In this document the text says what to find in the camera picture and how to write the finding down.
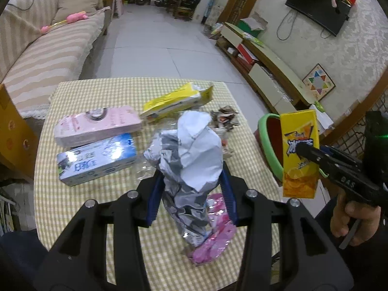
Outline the red flat box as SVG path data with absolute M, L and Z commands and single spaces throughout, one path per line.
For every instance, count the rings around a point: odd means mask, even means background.
M 254 65 L 255 62 L 258 62 L 258 58 L 242 43 L 237 46 L 237 50 L 243 56 L 243 58 L 250 64 Z

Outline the white box on floor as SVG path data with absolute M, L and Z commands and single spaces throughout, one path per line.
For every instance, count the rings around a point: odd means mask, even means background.
M 315 105 L 310 105 L 309 109 L 316 112 L 319 134 L 323 134 L 326 130 L 333 127 L 333 120 L 328 116 L 328 114 L 325 112 L 320 112 Z

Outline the wooden side cabinet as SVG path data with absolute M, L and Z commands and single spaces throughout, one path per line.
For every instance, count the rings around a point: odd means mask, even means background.
M 39 139 L 1 84 L 1 167 L 26 181 L 34 178 Z

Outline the long low TV cabinet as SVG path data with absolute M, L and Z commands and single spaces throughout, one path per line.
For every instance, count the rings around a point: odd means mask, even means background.
M 259 61 L 250 65 L 237 50 L 240 43 Z M 222 26 L 216 46 L 272 112 L 283 114 L 305 110 L 316 103 L 302 80 L 277 54 L 265 44 L 250 40 L 248 34 L 235 25 L 225 23 Z

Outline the red bin with green rim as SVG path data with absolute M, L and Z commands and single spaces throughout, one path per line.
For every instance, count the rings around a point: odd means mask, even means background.
M 297 146 L 320 148 L 318 120 L 314 110 L 266 114 L 258 122 L 257 137 L 266 162 L 279 182 L 291 190 L 314 192 L 319 168 L 297 154 Z

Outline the black wall television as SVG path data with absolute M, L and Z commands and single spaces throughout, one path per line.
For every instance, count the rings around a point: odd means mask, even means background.
M 344 0 L 287 0 L 286 6 L 305 15 L 331 35 L 337 36 L 352 8 Z

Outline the pink plush toy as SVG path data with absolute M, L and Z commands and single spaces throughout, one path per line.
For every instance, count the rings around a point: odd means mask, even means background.
M 86 15 L 85 11 L 74 13 L 71 15 L 68 15 L 64 20 L 61 20 L 60 22 L 56 22 L 50 26 L 44 26 L 40 29 L 40 32 L 42 35 L 47 34 L 48 32 L 55 30 L 57 28 L 60 28 L 67 24 L 73 24 L 75 22 L 78 22 L 80 20 L 86 20 L 88 19 L 88 15 Z

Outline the pink rectangular box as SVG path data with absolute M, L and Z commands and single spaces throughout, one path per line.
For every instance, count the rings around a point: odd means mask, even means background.
M 59 146 L 73 148 L 142 128 L 131 106 L 105 107 L 63 117 L 54 128 Z

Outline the striped beige sofa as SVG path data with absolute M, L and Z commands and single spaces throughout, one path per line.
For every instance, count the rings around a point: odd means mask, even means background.
M 77 80 L 111 21 L 103 7 L 86 20 L 42 35 L 58 0 L 10 0 L 1 14 L 1 83 L 23 118 L 44 119 L 61 82 Z

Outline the yellow white cardboard box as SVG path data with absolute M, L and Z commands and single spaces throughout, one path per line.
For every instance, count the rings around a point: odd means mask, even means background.
M 148 123 L 158 121 L 184 110 L 199 108 L 212 101 L 214 86 L 199 87 L 191 82 L 143 105 L 140 118 Z

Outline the yellow checkered tablecloth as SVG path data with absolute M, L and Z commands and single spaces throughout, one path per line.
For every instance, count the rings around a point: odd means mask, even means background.
M 150 177 L 154 168 L 143 157 L 124 170 L 77 185 L 60 182 L 57 155 L 62 152 L 54 138 L 54 128 L 65 116 L 112 106 L 131 106 L 142 112 L 151 99 L 163 96 L 184 85 L 184 79 L 105 78 L 65 81 L 50 98 L 38 145 L 33 181 L 34 212 L 38 238 L 46 248 L 52 247 L 60 233 L 87 199 L 97 202 L 116 200 Z M 245 180 L 267 198 L 279 197 L 278 185 L 266 165 L 258 143 L 243 114 L 239 125 L 228 137 L 232 155 L 226 163 L 231 174 Z M 148 229 L 140 229 L 141 247 L 147 276 L 153 290 L 220 290 L 237 280 L 245 228 L 237 229 L 226 250 L 214 261 L 196 266 L 184 253 L 186 243 L 176 224 L 164 208 Z

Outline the chinese checkers board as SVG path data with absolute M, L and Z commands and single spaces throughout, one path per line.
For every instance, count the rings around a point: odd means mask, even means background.
M 307 92 L 315 101 L 323 99 L 330 91 L 335 88 L 335 84 L 320 64 L 317 64 L 302 79 Z

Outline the pink plastic wrapper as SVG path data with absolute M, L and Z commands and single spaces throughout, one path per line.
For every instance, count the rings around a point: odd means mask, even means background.
M 224 197 L 221 193 L 208 196 L 207 215 L 211 233 L 204 243 L 188 254 L 189 259 L 195 265 L 204 265 L 219 258 L 237 230 L 237 227 L 229 219 Z

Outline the printed paper ball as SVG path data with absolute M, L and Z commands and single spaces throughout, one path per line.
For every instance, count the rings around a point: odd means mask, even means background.
M 229 105 L 221 107 L 218 110 L 211 110 L 211 124 L 214 128 L 222 128 L 226 131 L 231 131 L 234 127 L 240 126 L 237 117 L 238 114 L 238 111 Z

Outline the white grey plastic bag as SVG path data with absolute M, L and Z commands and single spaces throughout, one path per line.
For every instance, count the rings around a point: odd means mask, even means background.
M 164 176 L 162 201 L 179 234 L 194 247 L 209 237 L 207 196 L 223 167 L 222 141 L 207 112 L 187 110 L 169 128 L 156 131 L 145 159 Z

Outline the blue white box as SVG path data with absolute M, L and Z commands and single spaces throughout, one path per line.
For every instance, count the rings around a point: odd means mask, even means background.
M 137 157 L 131 134 L 79 146 L 57 155 L 58 179 L 75 186 L 128 168 Z

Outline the green storage box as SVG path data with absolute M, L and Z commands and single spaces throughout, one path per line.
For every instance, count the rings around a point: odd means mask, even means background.
M 240 19 L 237 23 L 238 28 L 246 33 L 249 33 L 255 38 L 259 35 L 259 33 L 266 30 L 267 25 L 268 22 L 257 12 L 252 13 L 250 17 Z

